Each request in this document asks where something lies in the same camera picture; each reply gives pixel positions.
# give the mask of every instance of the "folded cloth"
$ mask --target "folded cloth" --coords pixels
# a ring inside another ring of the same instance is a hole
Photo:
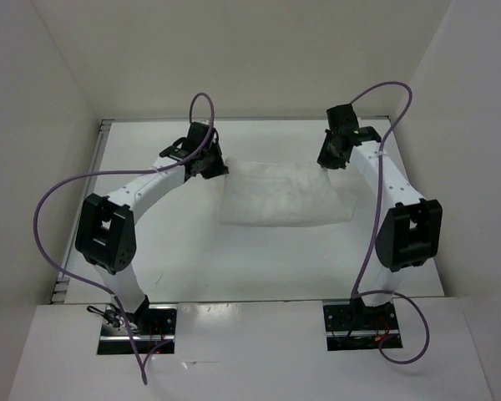
[[[222,224],[319,226],[351,220],[354,197],[339,196],[317,163],[256,163],[228,158],[217,211]]]

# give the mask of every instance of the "cable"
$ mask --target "cable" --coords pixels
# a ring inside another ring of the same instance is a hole
[[[384,343],[389,340],[391,337],[396,337],[397,334],[393,335],[388,335],[381,339],[378,343],[378,351],[381,353],[381,355],[389,362],[395,363],[398,365],[408,365],[409,363],[416,362],[419,360],[427,351],[428,349],[428,344],[430,343],[430,332],[428,329],[428,323],[427,319],[425,318],[425,315],[423,315],[423,312],[419,308],[419,306],[410,298],[407,297],[406,295],[403,295],[399,292],[394,292],[394,291],[388,291],[388,290],[372,290],[372,291],[367,291],[367,292],[359,292],[358,289],[360,287],[360,283],[362,282],[362,278],[364,276],[364,273],[366,272],[367,265],[369,264],[369,260],[371,258],[371,255],[373,253],[373,249],[375,247],[375,241],[377,240],[377,233],[378,233],[378,224],[381,220],[381,208],[382,208],[382,188],[383,188],[383,176],[384,176],[384,171],[383,171],[383,163],[382,163],[382,151],[384,149],[384,144],[386,143],[386,140],[392,133],[392,131],[397,127],[397,124],[399,124],[404,117],[404,115],[407,113],[408,109],[410,109],[410,105],[412,104],[412,89],[405,83],[399,82],[399,81],[385,81],[381,82],[380,84],[373,85],[372,87],[364,90],[361,94],[359,94],[357,97],[355,97],[351,103],[356,102],[359,100],[361,97],[365,96],[366,94],[372,92],[374,89],[381,88],[382,86],[401,86],[405,88],[405,90],[408,92],[408,99],[407,103],[405,104],[404,108],[402,109],[402,112],[400,115],[397,117],[397,119],[391,124],[390,128],[386,131],[386,134],[382,137],[381,144],[378,148],[378,189],[377,189],[377,208],[375,210],[375,220],[373,222],[373,228],[372,228],[372,234],[371,234],[371,239],[369,241],[369,246],[367,247],[367,252],[366,256],[364,257],[364,261],[362,263],[362,267],[360,267],[360,271],[358,272],[357,279],[355,280],[354,286],[352,287],[351,291],[351,299],[357,299],[357,298],[362,298],[368,295],[375,295],[375,294],[387,294],[387,295],[392,295],[392,296],[398,296],[405,301],[409,302],[414,309],[416,310],[417,314],[419,314],[419,317],[421,318],[423,322],[423,326],[425,328],[425,343],[423,345],[422,350],[419,352],[418,355],[415,357],[408,359],[406,361],[402,360],[396,360],[388,357],[382,350],[382,346]]]
[[[139,365],[139,370],[141,371],[141,378],[143,379],[144,385],[147,385],[148,380],[147,380],[147,374],[145,372],[145,364],[149,360],[149,356],[155,352],[161,345],[164,345],[165,343],[161,343],[158,346],[152,348],[150,352],[147,354],[147,357],[144,359],[144,361],[141,361],[141,357],[139,355],[139,351],[137,349],[137,345],[135,344],[134,340],[134,335],[132,333],[132,329],[129,324],[129,319],[126,316],[126,312],[124,311],[123,304],[119,300],[119,298],[115,295],[115,293],[103,286],[102,284],[98,284],[97,282],[94,282],[92,280],[89,280],[88,278],[79,276],[78,274],[68,272],[65,269],[63,269],[57,262],[55,262],[52,257],[45,251],[43,247],[43,243],[41,242],[41,238],[39,236],[39,229],[38,229],[38,224],[39,224],[39,215],[41,213],[41,208],[44,205],[44,202],[54,193],[56,190],[61,188],[62,186],[68,184],[69,182],[76,181],[76,180],[82,180],[83,178],[89,178],[89,177],[95,177],[99,175],[147,175],[147,174],[157,174],[163,171],[167,171],[170,169],[173,169],[179,165],[183,165],[187,163],[188,161],[192,160],[208,143],[208,140],[210,139],[213,130],[214,130],[214,119],[215,119],[215,110],[214,110],[214,104],[213,101],[211,100],[211,97],[208,94],[205,94],[204,92],[200,92],[195,95],[195,97],[191,100],[191,105],[190,105],[190,122],[193,119],[193,106],[195,105],[195,101],[199,98],[203,97],[206,99],[208,104],[210,105],[210,124],[208,126],[208,132],[206,133],[206,136],[200,143],[199,147],[195,149],[189,156],[184,158],[181,161],[177,161],[176,163],[172,165],[168,165],[165,167],[162,167],[157,170],[109,170],[109,171],[94,171],[91,173],[85,173],[85,174],[78,174],[78,175],[73,175],[69,178],[66,178],[65,180],[62,180],[58,182],[56,185],[54,185],[52,188],[50,188],[44,195],[41,197],[41,200],[37,203],[37,206],[35,207],[35,212],[33,213],[33,238],[35,240],[35,244],[37,245],[37,248],[39,249],[39,252],[43,256],[43,258],[52,266],[54,269],[56,269],[58,272],[63,273],[65,276],[69,276],[72,278],[75,278],[76,280],[79,280],[81,282],[85,282],[86,284],[89,284],[93,287],[97,287],[101,289],[104,292],[107,292],[110,296],[113,297],[115,302],[117,303],[117,306],[119,307],[119,310],[122,312],[122,317],[124,320],[124,326],[126,328],[126,332],[128,333],[128,338],[130,340],[130,345],[132,347],[132,351],[134,352],[135,359],[137,360],[137,363]]]

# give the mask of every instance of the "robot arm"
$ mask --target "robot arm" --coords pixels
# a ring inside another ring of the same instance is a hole
[[[124,311],[141,325],[149,308],[134,274],[131,262],[137,250],[134,226],[159,199],[201,174],[205,179],[228,172],[213,130],[210,140],[192,160],[167,171],[157,171],[185,160],[197,149],[209,126],[192,123],[186,138],[180,138],[162,151],[152,164],[153,174],[141,175],[106,196],[89,195],[83,202],[75,247],[94,265],[104,285],[119,297]]]
[[[329,109],[330,130],[317,162],[327,169],[345,169],[354,165],[378,195],[378,156],[381,138],[373,127],[358,126],[350,104]],[[382,157],[382,216],[379,221],[375,250],[362,291],[396,291],[415,267],[421,266],[438,252],[442,207],[437,200],[425,200],[401,174],[385,151]],[[390,300],[389,295],[367,297],[368,306]]]

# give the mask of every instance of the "fabric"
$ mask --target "fabric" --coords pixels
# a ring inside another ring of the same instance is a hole
[[[348,221],[353,196],[339,196],[317,163],[228,158],[217,221],[244,226],[319,226]]]

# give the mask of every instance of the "white table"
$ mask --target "white table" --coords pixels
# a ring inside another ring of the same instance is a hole
[[[431,345],[412,365],[377,350],[328,352],[321,302],[180,304],[175,354],[149,362],[149,386],[132,355],[97,356],[101,318],[84,305],[38,307],[10,401],[378,400],[485,401],[490,392],[457,299],[418,300]],[[395,301],[404,349],[423,344],[423,326]]]
[[[383,135],[387,119],[361,122]],[[223,156],[265,162],[316,161],[325,120],[216,121]],[[156,155],[187,134],[186,121],[113,123],[99,151],[100,170],[148,168]],[[404,171],[393,137],[387,151]],[[100,195],[131,176],[98,178]],[[169,193],[136,226],[134,269],[151,302],[238,302],[348,298],[367,249],[375,195],[354,168],[332,171],[334,186],[357,197],[352,221],[312,228],[222,226],[215,205],[223,177],[196,178]],[[66,268],[99,282],[74,248]],[[442,296],[433,261],[416,268],[401,290],[415,297]],[[66,303],[102,303],[107,294],[71,281]]]

